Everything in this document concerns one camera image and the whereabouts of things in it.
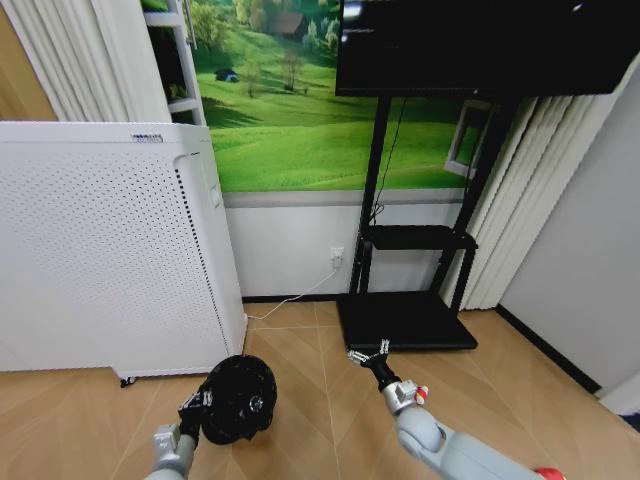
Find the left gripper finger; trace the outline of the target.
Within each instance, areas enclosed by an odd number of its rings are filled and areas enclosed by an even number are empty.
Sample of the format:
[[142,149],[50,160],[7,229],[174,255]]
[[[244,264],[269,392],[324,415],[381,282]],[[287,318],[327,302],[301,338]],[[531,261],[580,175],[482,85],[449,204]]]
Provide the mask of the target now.
[[181,412],[201,412],[212,406],[213,396],[210,390],[198,390],[180,406]]

